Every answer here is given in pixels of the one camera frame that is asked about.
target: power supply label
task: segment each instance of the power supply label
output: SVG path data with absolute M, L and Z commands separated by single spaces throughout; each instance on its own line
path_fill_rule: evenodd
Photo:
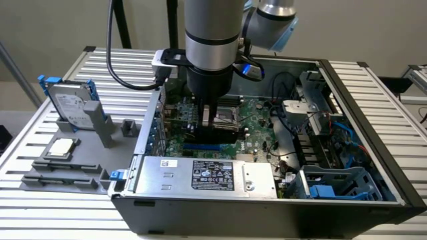
M 197 190 L 234 191 L 234 163 L 229 161 L 193 161 L 191 187 Z

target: white wall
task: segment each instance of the white wall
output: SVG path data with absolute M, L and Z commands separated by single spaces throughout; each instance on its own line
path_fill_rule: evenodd
M 125 0 L 135 48 L 169 47 L 166 2 Z M 181 18 L 183 3 L 179 0 Z M 426 0 L 297 0 L 296 4 L 300 25 L 281 55 L 365 61 L 377 74 L 390 76 L 400 76 L 408 64 L 427 64 Z M 63 76 L 85 46 L 106 46 L 107 8 L 109 0 L 0 0 L 0 40 L 30 80 L 37 81 L 39 74 Z M 117 29 L 114 46 L 121 47 Z M 14 81 L 2 63 L 0 80 Z

